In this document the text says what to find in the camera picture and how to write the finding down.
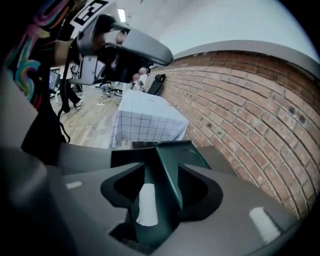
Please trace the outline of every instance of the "grid pattern cloth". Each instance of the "grid pattern cloth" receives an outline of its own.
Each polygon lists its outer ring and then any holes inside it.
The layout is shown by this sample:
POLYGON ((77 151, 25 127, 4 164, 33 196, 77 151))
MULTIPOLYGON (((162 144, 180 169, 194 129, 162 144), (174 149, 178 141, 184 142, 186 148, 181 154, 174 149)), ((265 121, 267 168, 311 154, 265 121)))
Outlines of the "grid pattern cloth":
POLYGON ((164 98, 128 90, 115 113, 110 147, 132 142, 183 140, 189 121, 164 98))

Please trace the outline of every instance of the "black cable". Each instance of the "black cable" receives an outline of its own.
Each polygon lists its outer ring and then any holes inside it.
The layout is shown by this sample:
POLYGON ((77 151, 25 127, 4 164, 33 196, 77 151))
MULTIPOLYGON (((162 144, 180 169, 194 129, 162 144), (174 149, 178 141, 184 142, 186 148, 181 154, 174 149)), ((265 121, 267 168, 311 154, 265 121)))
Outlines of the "black cable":
POLYGON ((63 130, 63 133, 64 133, 65 136, 68 138, 67 143, 69 144, 69 142, 71 141, 71 138, 70 138, 70 136, 68 135, 68 133, 66 132, 65 127, 64 127, 64 125, 62 124, 62 122, 60 122, 60 126, 61 126, 61 128, 62 128, 62 130, 63 130))
POLYGON ((74 40, 69 48, 69 51, 68 51, 68 55, 66 57, 66 61, 65 61, 65 64, 64 64, 64 72, 63 72, 63 77, 62 77, 62 81, 61 81, 61 85, 60 85, 60 93, 61 93, 61 96, 63 98, 62 100, 62 106, 61 106, 61 109, 59 110, 58 112, 58 115, 57 115, 57 121, 58 123, 60 124, 64 134, 67 136, 68 138, 68 142, 70 142, 70 136, 67 134, 65 128, 64 128, 64 125, 60 122, 60 116, 61 116, 61 113, 62 111, 65 109, 66 105, 69 104, 68 103, 68 97, 67 97, 67 74, 68 74, 68 68, 69 68, 69 64, 70 64, 70 61, 71 61, 71 58, 72 58, 72 55, 73 55, 73 46, 76 44, 76 40, 74 40))

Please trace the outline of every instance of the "brick wall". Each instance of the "brick wall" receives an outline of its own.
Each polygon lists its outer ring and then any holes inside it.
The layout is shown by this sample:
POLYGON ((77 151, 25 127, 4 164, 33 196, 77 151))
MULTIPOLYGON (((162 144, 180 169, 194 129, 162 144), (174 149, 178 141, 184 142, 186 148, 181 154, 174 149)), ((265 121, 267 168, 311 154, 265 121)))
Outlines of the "brick wall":
POLYGON ((319 81, 281 59, 219 51, 167 67, 159 92, 189 119, 186 139, 214 145, 244 180, 296 216, 311 210, 320 189, 319 81))

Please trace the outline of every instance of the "person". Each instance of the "person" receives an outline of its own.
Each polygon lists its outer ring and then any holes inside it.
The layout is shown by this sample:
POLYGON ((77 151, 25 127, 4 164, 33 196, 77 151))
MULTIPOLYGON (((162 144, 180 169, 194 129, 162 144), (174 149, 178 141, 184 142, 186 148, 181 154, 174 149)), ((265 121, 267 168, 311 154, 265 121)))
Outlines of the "person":
MULTIPOLYGON (((72 41, 58 40, 64 19, 75 15, 83 6, 82 0, 47 0, 27 23, 26 30, 5 59, 5 67, 16 86, 37 110, 21 149, 36 156, 46 165, 56 163, 61 143, 66 139, 61 133, 57 115, 52 109, 48 94, 51 66, 65 64, 72 41)), ((126 35, 119 32, 117 44, 126 35)), ((95 39, 93 48, 99 50, 103 35, 95 39)), ((138 80, 147 70, 140 68, 133 75, 138 80)))
MULTIPOLYGON (((66 74, 67 82, 68 82, 68 79, 73 78, 73 75, 72 75, 72 67, 73 67, 73 65, 74 65, 73 63, 70 63, 70 64, 69 64, 68 71, 67 71, 67 74, 66 74)), ((65 66, 60 67, 60 74, 63 74, 64 71, 65 71, 65 66)), ((60 86, 61 86, 62 80, 63 80, 62 77, 63 77, 63 76, 60 77, 60 86)), ((81 109, 84 101, 83 101, 81 98, 79 98, 79 97, 76 95, 76 93, 72 90, 70 83, 67 83, 66 92, 65 92, 65 93, 66 93, 65 97, 67 97, 67 99, 69 99, 69 100, 73 103, 73 106, 74 106, 77 110, 81 109)), ((60 93, 60 96, 61 96, 61 100, 63 101, 63 100, 64 100, 64 99, 63 99, 63 94, 60 93)), ((70 111, 70 107, 69 107, 69 104, 67 104, 67 105, 64 107, 63 113, 68 113, 69 111, 70 111)))

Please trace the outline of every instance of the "white tape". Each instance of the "white tape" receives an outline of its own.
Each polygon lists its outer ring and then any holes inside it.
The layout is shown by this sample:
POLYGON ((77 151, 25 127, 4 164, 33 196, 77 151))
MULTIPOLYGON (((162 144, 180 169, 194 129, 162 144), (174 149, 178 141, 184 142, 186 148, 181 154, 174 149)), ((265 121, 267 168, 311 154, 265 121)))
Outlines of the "white tape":
POLYGON ((139 215, 136 222, 142 226, 158 224, 155 185, 144 184, 139 193, 139 215))
POLYGON ((71 190, 71 189, 74 189, 76 187, 80 187, 82 185, 83 185, 83 183, 81 181, 75 181, 75 182, 66 184, 66 187, 67 187, 68 190, 71 190))
POLYGON ((253 208, 249 212, 249 216, 266 245, 281 235, 280 230, 266 214, 263 207, 253 208))

